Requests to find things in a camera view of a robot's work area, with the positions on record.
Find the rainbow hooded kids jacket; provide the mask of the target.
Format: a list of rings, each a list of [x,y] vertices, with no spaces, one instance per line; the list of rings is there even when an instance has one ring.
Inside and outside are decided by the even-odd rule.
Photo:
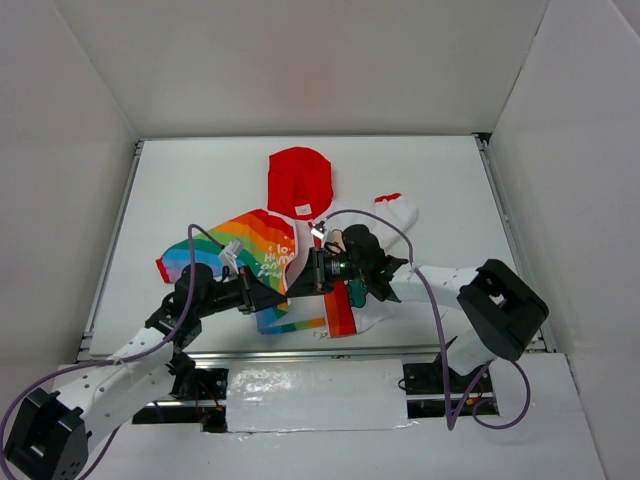
[[[224,246],[243,244],[236,262],[247,265],[267,286],[283,291],[301,272],[308,250],[322,242],[312,233],[313,224],[327,219],[332,234],[362,223],[382,248],[396,243],[418,219],[418,208],[406,196],[391,193],[377,197],[372,217],[353,213],[334,200],[330,162],[306,147],[291,147],[269,157],[267,206],[227,220],[194,238],[169,247],[156,261],[162,280],[175,283],[191,259],[222,273],[219,258]],[[292,299],[255,313],[262,335],[324,328],[329,337],[363,333],[391,315],[389,305],[374,298],[359,280],[343,281],[323,297]]]

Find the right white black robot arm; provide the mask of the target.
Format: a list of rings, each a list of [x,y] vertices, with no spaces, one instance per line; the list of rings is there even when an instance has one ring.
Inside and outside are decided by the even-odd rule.
[[[451,342],[447,359],[434,370],[446,391],[459,390],[488,362],[519,360],[549,316],[541,297],[500,260],[472,268],[418,266],[387,254],[363,224],[341,232],[336,247],[311,248],[286,295],[328,295],[350,280],[378,302],[423,302],[464,312],[471,330]]]

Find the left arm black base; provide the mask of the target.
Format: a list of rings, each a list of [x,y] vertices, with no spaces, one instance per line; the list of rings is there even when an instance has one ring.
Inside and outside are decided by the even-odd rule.
[[[174,382],[170,397],[180,406],[180,423],[197,423],[203,432],[226,433],[226,368],[196,368]]]

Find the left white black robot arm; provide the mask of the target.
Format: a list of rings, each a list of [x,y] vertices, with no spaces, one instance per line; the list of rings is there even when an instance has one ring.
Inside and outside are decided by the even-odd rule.
[[[232,309],[260,312],[285,300],[247,267],[227,279],[215,278],[204,264],[185,268],[173,292],[119,351],[61,369],[60,375],[76,379],[51,392],[37,381],[13,403],[15,418],[1,422],[8,436],[3,472],[18,470],[29,479],[86,476],[94,449],[146,404],[194,391],[195,366],[185,349],[201,333],[202,318]]]

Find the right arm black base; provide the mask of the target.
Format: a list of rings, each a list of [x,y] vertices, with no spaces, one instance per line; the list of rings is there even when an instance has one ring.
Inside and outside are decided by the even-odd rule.
[[[476,368],[471,374],[460,376],[449,370],[450,398],[453,405],[463,397],[479,371],[480,368]],[[444,377],[440,362],[404,364],[403,377],[398,382],[398,386],[405,392],[408,406],[423,407],[428,404],[444,406]],[[489,374],[485,373],[470,390],[468,401],[475,403],[478,398],[490,397],[492,393],[491,379]]]

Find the white foil covered panel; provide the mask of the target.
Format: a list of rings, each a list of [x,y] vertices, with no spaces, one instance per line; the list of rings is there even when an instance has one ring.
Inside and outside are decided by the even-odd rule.
[[[393,430],[410,425],[399,360],[243,362],[229,368],[233,433]]]

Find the aluminium front rail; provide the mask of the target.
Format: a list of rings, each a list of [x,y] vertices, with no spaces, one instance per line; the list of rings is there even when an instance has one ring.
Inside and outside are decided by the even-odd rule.
[[[385,348],[350,348],[337,350],[300,350],[300,351],[272,351],[272,352],[230,352],[230,353],[189,353],[189,356],[199,362],[222,361],[302,361],[326,360],[364,357],[409,357],[436,356],[439,351],[435,346],[418,347],[385,347]]]

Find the aluminium rail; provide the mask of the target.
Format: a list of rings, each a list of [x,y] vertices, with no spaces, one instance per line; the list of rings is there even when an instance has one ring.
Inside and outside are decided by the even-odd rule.
[[[94,336],[95,322],[99,312],[100,303],[104,295],[104,290],[105,290],[108,275],[111,269],[111,264],[114,258],[114,254],[115,254],[118,238],[120,235],[120,230],[122,228],[122,224],[124,221],[127,205],[129,203],[129,199],[133,189],[133,184],[135,181],[139,162],[142,156],[144,144],[145,144],[145,140],[140,139],[135,145],[131,168],[129,170],[127,181],[124,187],[123,196],[121,198],[119,208],[117,211],[115,224],[109,239],[109,243],[106,251],[106,257],[101,268],[96,291],[95,291],[92,304],[89,310],[89,314],[87,317],[87,322],[86,322],[86,325],[82,333],[82,336],[78,345],[78,349],[75,355],[74,361],[76,363],[84,363],[84,362],[91,361],[93,359],[92,355],[89,353],[89,350],[90,350],[90,346]]]
[[[490,150],[489,140],[491,139],[491,134],[488,132],[475,132],[472,134],[472,136],[476,141],[485,173],[491,186],[492,194],[499,211],[503,229],[507,237],[507,243],[514,260],[516,270],[521,278],[527,283],[527,285],[535,290],[534,280],[532,278],[530,269],[526,264],[521,242],[516,235],[516,225],[514,223],[515,217],[508,204],[506,198],[506,190],[501,183],[499,172],[497,170],[497,167],[493,160],[492,152]],[[528,352],[558,352],[553,332],[550,330],[549,325],[546,321],[543,322],[542,326],[539,328],[539,332],[530,342]]]
[[[189,356],[199,362],[222,361],[302,361],[326,360],[364,357],[409,357],[436,356],[439,351],[435,346],[418,347],[385,347],[385,348],[350,348],[337,350],[300,350],[300,351],[272,351],[272,352],[230,352],[230,353],[189,353]]]

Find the aluminium left side rail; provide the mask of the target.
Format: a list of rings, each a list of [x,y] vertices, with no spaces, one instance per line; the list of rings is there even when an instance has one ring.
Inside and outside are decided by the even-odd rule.
[[[78,349],[75,355],[74,361],[76,363],[84,363],[84,362],[91,361],[93,359],[92,355],[89,353],[89,350],[90,350],[90,346],[94,336],[95,322],[99,312],[100,303],[104,295],[104,290],[105,290],[108,275],[111,269],[111,264],[114,258],[114,254],[115,254],[118,238],[120,235],[120,230],[122,228],[122,224],[124,221],[127,205],[129,203],[129,199],[133,189],[133,184],[135,181],[139,162],[142,156],[144,144],[145,144],[145,140],[140,139],[135,145],[131,168],[129,170],[127,181],[124,187],[123,196],[121,198],[119,208],[117,211],[115,224],[109,239],[109,243],[106,251],[106,257],[101,268],[96,291],[95,291],[92,304],[89,310],[89,314],[87,317],[87,322],[86,322],[86,325],[82,333],[82,336],[78,345]]]

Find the aluminium right side rail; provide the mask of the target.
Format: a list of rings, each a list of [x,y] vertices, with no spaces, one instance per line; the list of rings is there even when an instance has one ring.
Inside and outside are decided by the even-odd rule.
[[[503,229],[507,237],[507,243],[514,260],[516,270],[521,278],[527,283],[527,285],[535,290],[534,280],[532,278],[530,269],[526,264],[521,242],[516,235],[516,225],[514,223],[515,217],[508,204],[506,198],[506,190],[501,183],[499,172],[497,170],[497,167],[493,160],[492,152],[490,150],[489,140],[491,139],[491,134],[488,132],[475,132],[472,134],[472,136],[476,141],[485,173],[491,186],[492,194],[499,211]],[[550,330],[549,325],[546,321],[543,322],[542,326],[539,328],[539,332],[530,342],[528,352],[558,352],[553,332]]]

